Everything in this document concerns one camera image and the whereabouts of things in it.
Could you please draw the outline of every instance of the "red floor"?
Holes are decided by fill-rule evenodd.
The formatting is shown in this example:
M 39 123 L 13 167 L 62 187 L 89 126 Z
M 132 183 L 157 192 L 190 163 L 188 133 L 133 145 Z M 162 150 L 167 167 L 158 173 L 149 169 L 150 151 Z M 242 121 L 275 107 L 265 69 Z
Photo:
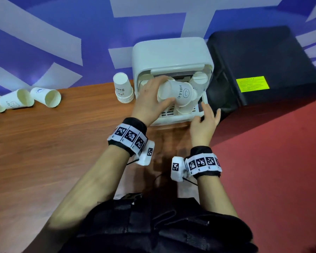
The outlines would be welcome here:
M 213 147 L 262 253 L 316 245 L 316 102 Z

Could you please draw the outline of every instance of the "wrist-mounted device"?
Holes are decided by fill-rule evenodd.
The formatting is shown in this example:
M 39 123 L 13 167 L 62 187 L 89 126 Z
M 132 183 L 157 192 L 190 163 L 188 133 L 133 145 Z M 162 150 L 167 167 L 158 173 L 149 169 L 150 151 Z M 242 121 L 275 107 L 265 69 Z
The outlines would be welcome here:
M 108 137 L 108 144 L 123 148 L 130 156 L 136 155 L 138 161 L 135 163 L 147 166 L 151 162 L 155 142 L 147 139 L 146 131 L 146 125 L 140 120 L 126 118 Z
M 177 182 L 182 182 L 190 176 L 196 179 L 202 175 L 220 177 L 221 172 L 218 158 L 209 147 L 194 147 L 189 157 L 172 158 L 171 179 Z

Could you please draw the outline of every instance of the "left hand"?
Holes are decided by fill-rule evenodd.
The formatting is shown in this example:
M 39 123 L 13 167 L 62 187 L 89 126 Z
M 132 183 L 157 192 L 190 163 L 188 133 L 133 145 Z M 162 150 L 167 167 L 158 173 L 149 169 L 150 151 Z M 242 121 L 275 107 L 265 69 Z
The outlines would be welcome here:
M 176 100 L 174 97 L 170 97 L 165 99 L 163 102 L 158 103 L 158 88 L 167 80 L 167 76 L 158 76 L 149 80 L 147 84 L 140 89 L 131 117 L 139 119 L 147 127 L 158 119 L 161 112 L 163 112 Z

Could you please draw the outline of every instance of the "right hand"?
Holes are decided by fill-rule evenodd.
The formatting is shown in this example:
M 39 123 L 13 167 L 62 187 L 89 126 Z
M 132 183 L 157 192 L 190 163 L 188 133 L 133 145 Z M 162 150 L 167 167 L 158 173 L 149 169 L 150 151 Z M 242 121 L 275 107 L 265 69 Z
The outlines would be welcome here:
M 201 122 L 199 116 L 195 116 L 191 122 L 191 141 L 192 147 L 195 146 L 210 146 L 210 142 L 217 125 L 220 122 L 221 109 L 217 110 L 216 116 L 209 104 L 201 103 L 205 114 L 205 119 Z

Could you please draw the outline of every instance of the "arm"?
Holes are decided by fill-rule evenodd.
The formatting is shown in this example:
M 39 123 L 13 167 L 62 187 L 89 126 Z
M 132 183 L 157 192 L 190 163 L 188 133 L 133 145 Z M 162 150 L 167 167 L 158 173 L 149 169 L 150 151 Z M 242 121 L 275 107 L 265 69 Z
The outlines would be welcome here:
M 157 101 L 158 88 L 167 79 L 167 76 L 159 76 L 143 86 L 131 117 L 139 119 L 147 127 L 159 117 L 174 101 L 174 98 L 161 103 Z M 126 150 L 109 145 L 95 165 L 64 197 L 24 253 L 58 252 L 97 202 L 113 199 L 129 158 L 130 154 Z
M 217 110 L 216 117 L 209 104 L 202 103 L 205 119 L 201 122 L 199 116 L 194 117 L 190 133 L 192 146 L 209 146 L 215 128 L 219 124 L 221 111 Z M 198 190 L 200 205 L 211 212 L 237 217 L 237 213 L 226 194 L 220 178 L 217 176 L 202 175 L 198 177 Z

